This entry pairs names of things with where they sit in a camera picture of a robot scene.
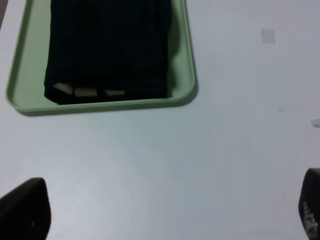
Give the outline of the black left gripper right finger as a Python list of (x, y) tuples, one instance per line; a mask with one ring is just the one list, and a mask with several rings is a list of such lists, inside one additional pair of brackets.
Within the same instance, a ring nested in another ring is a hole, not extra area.
[(305, 173), (298, 212), (309, 240), (320, 239), (320, 169), (309, 168)]

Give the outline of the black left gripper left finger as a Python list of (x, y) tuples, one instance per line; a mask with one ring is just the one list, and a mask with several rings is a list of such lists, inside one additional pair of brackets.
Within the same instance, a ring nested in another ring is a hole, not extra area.
[(43, 178), (30, 178), (0, 198), (2, 240), (45, 240), (51, 207)]

